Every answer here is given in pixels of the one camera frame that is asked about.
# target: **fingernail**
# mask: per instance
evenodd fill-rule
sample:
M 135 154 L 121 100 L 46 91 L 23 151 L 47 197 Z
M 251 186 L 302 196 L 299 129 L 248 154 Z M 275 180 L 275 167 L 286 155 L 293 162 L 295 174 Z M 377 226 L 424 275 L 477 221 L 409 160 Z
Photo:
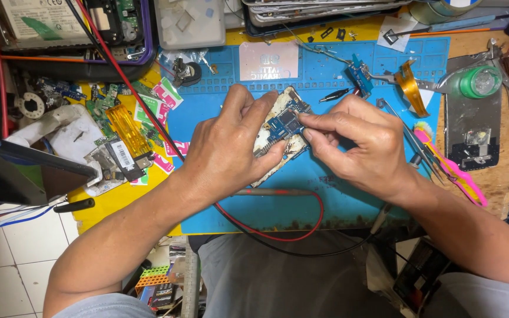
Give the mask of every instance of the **fingernail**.
M 306 129 L 304 129 L 304 132 L 303 132 L 305 139 L 306 139 L 309 143 L 310 143 L 310 142 L 312 142 L 312 138 L 313 138 L 312 133 L 310 132 L 310 130 L 311 130 L 311 129 L 306 128 Z

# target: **hand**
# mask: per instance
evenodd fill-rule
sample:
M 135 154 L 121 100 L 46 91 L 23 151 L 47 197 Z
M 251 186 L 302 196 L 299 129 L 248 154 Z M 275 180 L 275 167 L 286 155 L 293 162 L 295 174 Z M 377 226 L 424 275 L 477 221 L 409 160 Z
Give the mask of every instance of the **hand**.
M 392 203 L 415 190 L 419 174 L 406 163 L 403 124 L 397 117 L 348 95 L 328 114 L 301 113 L 299 119 L 307 127 L 304 136 L 313 154 L 338 177 Z M 358 147 L 342 152 L 337 148 L 340 137 Z
M 242 85 L 230 87 L 221 113 L 197 124 L 179 175 L 205 205 L 226 198 L 259 180 L 277 166 L 284 154 L 285 141 L 255 158 L 255 139 L 266 115 L 276 102 L 272 90 L 255 100 Z

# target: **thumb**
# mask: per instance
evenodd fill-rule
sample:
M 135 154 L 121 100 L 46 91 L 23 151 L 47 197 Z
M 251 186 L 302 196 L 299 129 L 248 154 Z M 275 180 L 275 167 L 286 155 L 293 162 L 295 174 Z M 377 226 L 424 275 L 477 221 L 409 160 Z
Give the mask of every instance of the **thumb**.
M 313 128 L 306 128 L 304 137 L 312 146 L 313 155 L 328 165 L 331 170 L 343 165 L 345 154 L 333 146 L 324 134 Z
M 287 141 L 281 140 L 274 144 L 265 155 L 256 159 L 254 162 L 253 173 L 257 179 L 263 177 L 268 171 L 280 163 L 284 156 L 286 144 Z

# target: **green container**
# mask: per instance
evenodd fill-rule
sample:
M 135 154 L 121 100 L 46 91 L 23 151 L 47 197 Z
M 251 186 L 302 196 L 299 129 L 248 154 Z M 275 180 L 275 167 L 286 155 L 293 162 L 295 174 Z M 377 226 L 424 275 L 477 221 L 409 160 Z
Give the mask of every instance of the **green container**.
M 461 93 L 467 98 L 485 98 L 494 94 L 502 85 L 502 73 L 492 66 L 469 69 L 460 82 Z

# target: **white tile floor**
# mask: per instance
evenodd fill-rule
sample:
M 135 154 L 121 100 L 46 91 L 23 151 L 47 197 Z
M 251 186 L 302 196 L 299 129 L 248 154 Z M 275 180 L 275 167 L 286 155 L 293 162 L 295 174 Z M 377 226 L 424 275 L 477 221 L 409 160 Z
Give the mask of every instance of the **white tile floor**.
M 50 269 L 76 237 L 72 213 L 0 228 L 0 318 L 42 318 Z

